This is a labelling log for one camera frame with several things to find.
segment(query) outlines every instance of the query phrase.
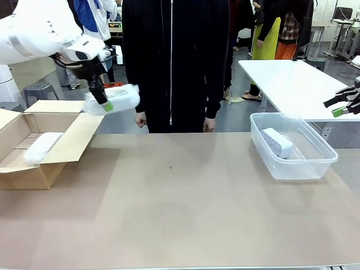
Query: white shirt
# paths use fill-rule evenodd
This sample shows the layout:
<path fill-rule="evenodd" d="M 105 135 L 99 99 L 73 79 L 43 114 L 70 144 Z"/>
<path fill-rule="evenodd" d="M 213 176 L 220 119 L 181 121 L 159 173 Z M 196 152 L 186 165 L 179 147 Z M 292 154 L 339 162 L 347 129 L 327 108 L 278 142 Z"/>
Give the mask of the white shirt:
<path fill-rule="evenodd" d="M 107 24 L 107 12 L 110 13 L 110 20 L 114 21 L 118 14 L 118 5 L 114 0 L 98 0 L 100 8 L 97 9 L 94 0 L 87 0 L 94 16 L 97 31 L 91 32 L 84 27 L 84 34 L 106 41 L 111 38 Z"/>

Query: orange pants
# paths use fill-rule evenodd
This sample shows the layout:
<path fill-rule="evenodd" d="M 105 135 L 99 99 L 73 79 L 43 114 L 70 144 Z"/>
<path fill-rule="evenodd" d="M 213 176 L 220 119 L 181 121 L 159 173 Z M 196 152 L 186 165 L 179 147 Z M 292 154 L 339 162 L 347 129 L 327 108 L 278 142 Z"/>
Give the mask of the orange pants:
<path fill-rule="evenodd" d="M 292 60 L 296 52 L 296 43 L 284 44 L 279 42 L 276 50 L 276 60 Z"/>

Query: plaid shirt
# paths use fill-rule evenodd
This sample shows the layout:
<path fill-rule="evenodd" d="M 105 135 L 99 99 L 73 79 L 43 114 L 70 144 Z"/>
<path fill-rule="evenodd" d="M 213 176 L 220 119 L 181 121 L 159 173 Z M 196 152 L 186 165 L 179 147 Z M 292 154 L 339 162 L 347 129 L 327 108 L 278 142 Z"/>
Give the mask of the plaid shirt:
<path fill-rule="evenodd" d="M 300 24 L 295 20 L 291 12 L 286 14 L 283 31 L 279 36 L 280 41 L 290 42 L 298 39 L 300 34 Z"/>

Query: cardboard box flap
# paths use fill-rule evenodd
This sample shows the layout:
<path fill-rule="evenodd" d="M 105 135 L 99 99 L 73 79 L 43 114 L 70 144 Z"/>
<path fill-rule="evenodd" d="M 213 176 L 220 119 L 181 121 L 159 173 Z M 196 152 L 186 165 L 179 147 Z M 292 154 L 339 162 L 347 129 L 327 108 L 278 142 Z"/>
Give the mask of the cardboard box flap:
<path fill-rule="evenodd" d="M 39 100 L 25 113 L 80 113 L 84 101 Z"/>
<path fill-rule="evenodd" d="M 41 164 L 79 161 L 103 118 L 80 114 Z"/>
<path fill-rule="evenodd" d="M 32 170 L 32 169 L 36 169 L 36 167 L 0 168 L 0 174 L 1 173 L 15 173 L 15 172 L 21 172 L 23 170 Z"/>
<path fill-rule="evenodd" d="M 0 109 L 0 129 L 21 115 L 20 112 Z"/>

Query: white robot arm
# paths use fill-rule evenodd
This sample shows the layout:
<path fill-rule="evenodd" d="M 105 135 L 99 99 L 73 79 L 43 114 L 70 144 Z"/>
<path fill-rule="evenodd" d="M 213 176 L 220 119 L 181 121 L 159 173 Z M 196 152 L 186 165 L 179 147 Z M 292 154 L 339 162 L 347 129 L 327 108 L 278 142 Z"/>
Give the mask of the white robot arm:
<path fill-rule="evenodd" d="M 122 64 L 121 48 L 83 34 L 66 0 L 20 0 L 14 13 L 0 20 L 0 64 L 45 56 L 86 79 L 97 102 L 111 109 L 100 74 L 107 71 L 106 60 L 116 57 Z"/>

